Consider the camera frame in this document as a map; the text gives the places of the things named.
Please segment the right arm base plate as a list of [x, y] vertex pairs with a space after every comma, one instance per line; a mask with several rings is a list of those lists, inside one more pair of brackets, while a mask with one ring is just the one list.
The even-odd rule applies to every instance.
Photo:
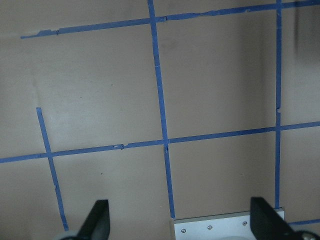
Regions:
[[254, 240], [248, 211], [174, 219], [174, 240]]

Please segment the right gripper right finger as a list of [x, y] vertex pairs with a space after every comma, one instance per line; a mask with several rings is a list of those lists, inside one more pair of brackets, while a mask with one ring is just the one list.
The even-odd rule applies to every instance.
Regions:
[[309, 231], [293, 230], [263, 197], [250, 199], [250, 229], [257, 240], [309, 240]]

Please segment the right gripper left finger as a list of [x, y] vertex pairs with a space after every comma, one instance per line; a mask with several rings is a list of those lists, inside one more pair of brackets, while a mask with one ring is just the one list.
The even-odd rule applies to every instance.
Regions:
[[111, 231], [109, 201], [97, 200], [80, 230], [76, 240], [108, 240]]

